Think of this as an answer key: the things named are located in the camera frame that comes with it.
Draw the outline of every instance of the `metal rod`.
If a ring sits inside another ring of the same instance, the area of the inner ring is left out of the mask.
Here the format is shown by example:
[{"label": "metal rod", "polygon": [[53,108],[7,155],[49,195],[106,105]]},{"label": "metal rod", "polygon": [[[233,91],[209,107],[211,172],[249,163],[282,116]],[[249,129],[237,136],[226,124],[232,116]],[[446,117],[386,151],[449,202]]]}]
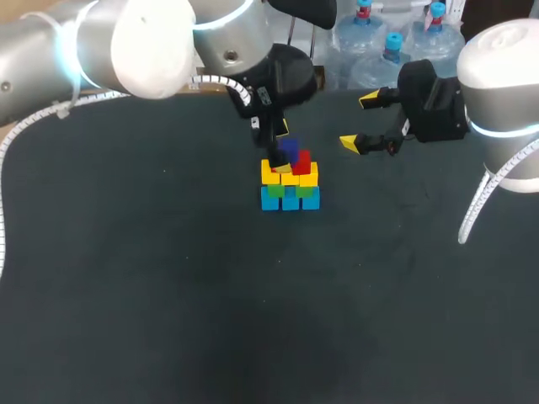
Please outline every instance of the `metal rod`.
[{"label": "metal rod", "polygon": [[292,23],[290,24],[290,32],[288,33],[288,46],[292,43],[292,36],[294,36],[294,27],[296,27],[296,17],[292,17]]},{"label": "metal rod", "polygon": [[317,33],[317,26],[315,24],[313,24],[312,25],[312,37],[311,37],[311,53],[310,53],[311,60],[314,57],[314,46],[316,44],[316,33]]}]

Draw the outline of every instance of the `yellow block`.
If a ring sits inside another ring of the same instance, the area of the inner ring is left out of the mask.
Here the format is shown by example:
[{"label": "yellow block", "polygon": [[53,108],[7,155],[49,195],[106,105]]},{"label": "yellow block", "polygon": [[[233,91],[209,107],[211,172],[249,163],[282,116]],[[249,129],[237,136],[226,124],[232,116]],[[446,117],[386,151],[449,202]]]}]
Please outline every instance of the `yellow block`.
[{"label": "yellow block", "polygon": [[365,108],[363,106],[363,100],[365,99],[374,99],[374,98],[378,98],[378,94],[379,94],[380,90],[376,90],[374,93],[370,93],[370,94],[367,94],[367,95],[364,95],[363,97],[360,98],[360,105],[361,105],[361,108]]},{"label": "yellow block", "polygon": [[317,187],[318,186],[318,164],[311,163],[311,173],[308,175],[300,175],[300,187]]},{"label": "yellow block", "polygon": [[280,174],[272,173],[270,167],[270,160],[262,160],[262,184],[263,185],[279,185]]},{"label": "yellow block", "polygon": [[275,171],[278,172],[278,173],[291,173],[292,172],[292,165],[290,163],[288,163],[285,166],[276,167]]},{"label": "yellow block", "polygon": [[280,175],[280,184],[285,186],[297,186],[300,184],[300,176],[292,173],[286,173]]},{"label": "yellow block", "polygon": [[357,138],[357,135],[350,135],[350,136],[341,136],[340,142],[343,144],[344,147],[346,147],[348,150],[353,151],[354,153],[360,154],[357,151],[357,147],[355,147],[355,139]]}]

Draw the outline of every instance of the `red block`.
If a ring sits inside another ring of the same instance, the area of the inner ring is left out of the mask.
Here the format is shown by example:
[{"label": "red block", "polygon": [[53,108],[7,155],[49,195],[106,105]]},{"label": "red block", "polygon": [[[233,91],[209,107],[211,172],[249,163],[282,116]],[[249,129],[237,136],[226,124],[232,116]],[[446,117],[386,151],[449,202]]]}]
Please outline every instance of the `red block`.
[{"label": "red block", "polygon": [[311,152],[309,150],[300,150],[300,158],[292,166],[294,175],[308,175],[311,173]]}]

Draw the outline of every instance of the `blue bottle cap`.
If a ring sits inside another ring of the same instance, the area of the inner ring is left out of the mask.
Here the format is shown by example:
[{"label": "blue bottle cap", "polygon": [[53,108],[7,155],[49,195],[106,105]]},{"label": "blue bottle cap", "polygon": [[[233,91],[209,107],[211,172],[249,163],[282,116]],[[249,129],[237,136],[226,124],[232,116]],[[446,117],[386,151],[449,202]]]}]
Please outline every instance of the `blue bottle cap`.
[{"label": "blue bottle cap", "polygon": [[430,13],[432,14],[432,17],[435,19],[438,19],[440,17],[443,17],[446,13],[446,5],[444,3],[435,2],[430,4]]},{"label": "blue bottle cap", "polygon": [[400,51],[403,47],[403,36],[398,32],[390,32],[386,38],[386,49]]}]

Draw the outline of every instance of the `green block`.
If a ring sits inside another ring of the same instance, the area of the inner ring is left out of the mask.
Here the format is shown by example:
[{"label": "green block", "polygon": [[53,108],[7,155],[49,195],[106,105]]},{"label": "green block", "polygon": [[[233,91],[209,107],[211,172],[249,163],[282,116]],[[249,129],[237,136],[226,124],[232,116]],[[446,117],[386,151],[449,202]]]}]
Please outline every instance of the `green block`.
[{"label": "green block", "polygon": [[270,198],[284,198],[285,187],[283,185],[268,185],[268,195]]},{"label": "green block", "polygon": [[314,194],[313,187],[296,187],[297,198],[312,198]]}]

